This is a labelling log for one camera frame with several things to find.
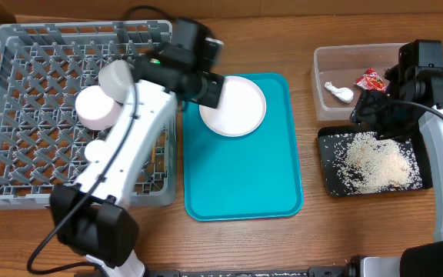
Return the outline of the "red snack wrapper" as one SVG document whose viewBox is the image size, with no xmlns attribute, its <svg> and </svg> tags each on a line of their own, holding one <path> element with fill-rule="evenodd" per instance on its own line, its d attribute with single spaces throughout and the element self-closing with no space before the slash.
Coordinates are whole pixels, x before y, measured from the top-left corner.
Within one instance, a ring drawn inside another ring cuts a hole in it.
<svg viewBox="0 0 443 277">
<path fill-rule="evenodd" d="M 367 69 L 360 77 L 355 80 L 355 85 L 364 90 L 377 90 L 385 92 L 386 85 L 379 74 L 373 69 Z"/>
</svg>

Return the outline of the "white tissue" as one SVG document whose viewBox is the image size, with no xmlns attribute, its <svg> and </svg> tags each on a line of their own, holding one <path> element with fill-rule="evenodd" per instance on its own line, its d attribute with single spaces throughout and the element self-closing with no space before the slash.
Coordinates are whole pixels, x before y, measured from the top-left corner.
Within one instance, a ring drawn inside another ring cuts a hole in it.
<svg viewBox="0 0 443 277">
<path fill-rule="evenodd" d="M 350 88 L 342 87 L 338 88 L 335 87 L 332 82 L 326 82 L 324 84 L 324 87 L 331 93 L 333 96 L 338 98 L 340 101 L 344 103 L 351 103 L 351 101 L 354 98 L 354 92 Z"/>
</svg>

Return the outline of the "large white plate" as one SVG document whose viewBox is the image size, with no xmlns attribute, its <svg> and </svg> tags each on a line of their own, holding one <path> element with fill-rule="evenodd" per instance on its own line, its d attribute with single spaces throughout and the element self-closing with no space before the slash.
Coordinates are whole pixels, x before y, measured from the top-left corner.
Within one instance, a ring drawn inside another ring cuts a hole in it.
<svg viewBox="0 0 443 277">
<path fill-rule="evenodd" d="M 262 90 L 251 80 L 227 76 L 217 108 L 199 107 L 203 122 L 227 137 L 247 135 L 263 122 L 267 104 Z"/>
</svg>

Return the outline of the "white rice pile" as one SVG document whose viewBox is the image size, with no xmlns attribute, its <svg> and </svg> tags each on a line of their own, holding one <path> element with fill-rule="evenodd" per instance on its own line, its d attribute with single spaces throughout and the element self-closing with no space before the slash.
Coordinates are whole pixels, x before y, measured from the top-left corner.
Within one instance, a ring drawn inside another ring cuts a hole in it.
<svg viewBox="0 0 443 277">
<path fill-rule="evenodd" d="M 416 190 L 422 179 L 410 141 L 378 140 L 375 132 L 333 135 L 330 168 L 347 195 Z"/>
</svg>

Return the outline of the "grey bowl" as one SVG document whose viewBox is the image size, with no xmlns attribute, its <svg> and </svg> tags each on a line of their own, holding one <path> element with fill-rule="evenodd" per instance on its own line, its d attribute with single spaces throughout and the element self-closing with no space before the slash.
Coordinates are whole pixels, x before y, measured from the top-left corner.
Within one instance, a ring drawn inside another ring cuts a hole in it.
<svg viewBox="0 0 443 277">
<path fill-rule="evenodd" d="M 98 73 L 98 83 L 104 93 L 115 101 L 123 103 L 133 83 L 133 68 L 124 60 L 115 60 L 103 67 Z"/>
</svg>

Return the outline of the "pink small bowl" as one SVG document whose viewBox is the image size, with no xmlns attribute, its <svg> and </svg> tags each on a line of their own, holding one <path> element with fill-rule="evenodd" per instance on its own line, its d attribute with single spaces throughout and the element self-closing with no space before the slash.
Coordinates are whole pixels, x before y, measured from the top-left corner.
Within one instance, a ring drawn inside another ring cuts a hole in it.
<svg viewBox="0 0 443 277">
<path fill-rule="evenodd" d="M 86 128 L 100 131 L 111 128 L 118 121 L 122 107 L 99 85 L 92 85 L 78 93 L 75 111 Z"/>
</svg>

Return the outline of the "white cup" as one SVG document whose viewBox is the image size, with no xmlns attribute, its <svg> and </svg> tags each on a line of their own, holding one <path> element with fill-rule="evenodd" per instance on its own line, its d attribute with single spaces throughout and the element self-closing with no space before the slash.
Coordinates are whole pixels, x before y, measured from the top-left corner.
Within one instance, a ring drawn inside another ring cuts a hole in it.
<svg viewBox="0 0 443 277">
<path fill-rule="evenodd" d="M 84 155 L 88 162 L 96 162 L 103 156 L 105 152 L 107 152 L 107 145 L 105 141 L 101 139 L 96 139 L 89 142 L 85 146 Z"/>
</svg>

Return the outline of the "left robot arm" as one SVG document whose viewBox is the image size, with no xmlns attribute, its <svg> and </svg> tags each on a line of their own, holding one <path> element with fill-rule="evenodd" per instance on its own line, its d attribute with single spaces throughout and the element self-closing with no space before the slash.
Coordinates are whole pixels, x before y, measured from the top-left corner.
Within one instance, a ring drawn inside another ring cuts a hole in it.
<svg viewBox="0 0 443 277">
<path fill-rule="evenodd" d="M 179 18 L 169 42 L 133 62 L 102 68 L 98 82 L 122 111 L 106 139 L 72 185 L 55 188 L 49 203 L 51 237 L 83 257 L 100 276 L 142 276 L 135 254 L 137 222 L 128 206 L 138 176 L 179 102 L 217 108 L 224 78 L 212 71 L 222 42 L 211 29 Z"/>
</svg>

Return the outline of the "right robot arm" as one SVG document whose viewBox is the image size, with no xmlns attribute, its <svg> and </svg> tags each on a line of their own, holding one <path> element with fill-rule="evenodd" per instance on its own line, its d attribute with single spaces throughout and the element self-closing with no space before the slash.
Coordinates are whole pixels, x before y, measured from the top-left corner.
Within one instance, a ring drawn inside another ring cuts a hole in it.
<svg viewBox="0 0 443 277">
<path fill-rule="evenodd" d="M 362 92 L 350 119 L 368 123 L 379 139 L 404 140 L 420 133 L 435 193 L 434 241 L 394 258 L 361 257 L 350 276 L 443 276 L 443 47 L 417 39 L 400 47 L 386 74 L 385 92 Z"/>
</svg>

